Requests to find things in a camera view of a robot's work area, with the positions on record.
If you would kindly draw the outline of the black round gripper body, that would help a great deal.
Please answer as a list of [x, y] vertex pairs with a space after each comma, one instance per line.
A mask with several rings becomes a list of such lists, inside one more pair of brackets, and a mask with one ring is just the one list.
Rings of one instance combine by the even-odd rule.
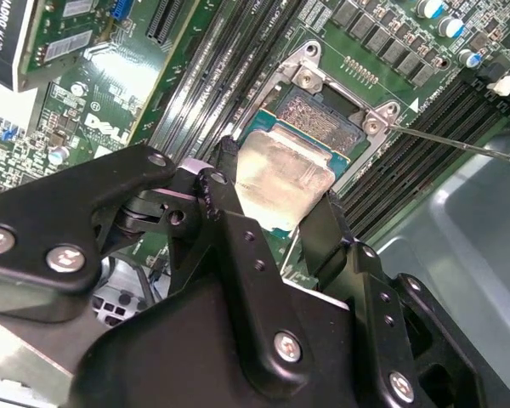
[[286, 399], [257, 391], [241, 369], [222, 287], [196, 283], [102, 335], [76, 369], [73, 407], [360, 407], [352, 314], [287, 284], [314, 354], [309, 383]]

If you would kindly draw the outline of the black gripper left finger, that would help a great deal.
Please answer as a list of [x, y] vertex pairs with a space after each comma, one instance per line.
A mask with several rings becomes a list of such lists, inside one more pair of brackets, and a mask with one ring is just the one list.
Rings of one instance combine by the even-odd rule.
[[0, 194], [0, 314], [76, 318], [102, 258], [147, 232], [171, 242], [170, 297], [215, 278], [255, 389], [300, 389], [314, 358], [257, 221], [235, 192], [239, 148], [222, 139], [198, 173], [138, 144]]

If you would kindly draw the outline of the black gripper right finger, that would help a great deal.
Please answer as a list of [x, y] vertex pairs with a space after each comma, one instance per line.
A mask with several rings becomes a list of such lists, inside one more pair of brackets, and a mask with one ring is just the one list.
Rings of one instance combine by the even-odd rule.
[[383, 272], [377, 253], [354, 238], [333, 192], [321, 197], [299, 232], [317, 291], [344, 301], [354, 316], [360, 406], [484, 406], [471, 343], [419, 280]]

